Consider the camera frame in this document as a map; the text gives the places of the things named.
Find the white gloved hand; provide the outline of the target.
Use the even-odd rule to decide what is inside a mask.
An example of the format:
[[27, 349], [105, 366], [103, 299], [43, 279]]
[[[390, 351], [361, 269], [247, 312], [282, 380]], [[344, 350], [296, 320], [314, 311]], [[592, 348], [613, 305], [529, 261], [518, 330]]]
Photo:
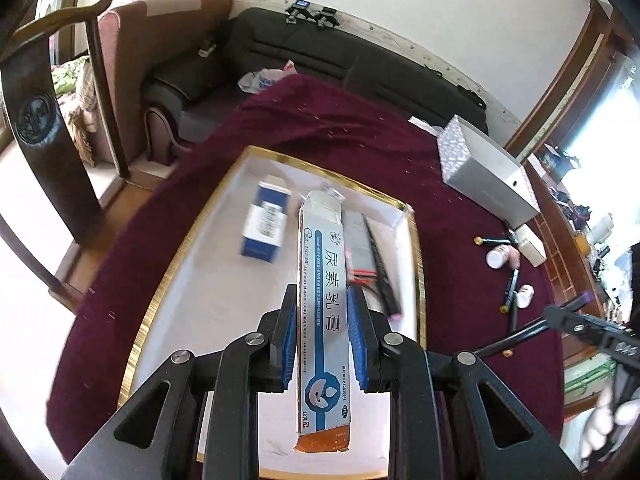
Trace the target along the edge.
[[587, 418], [580, 459], [602, 462], [616, 452], [639, 418], [639, 381], [637, 378], [611, 378], [600, 392], [596, 407]]

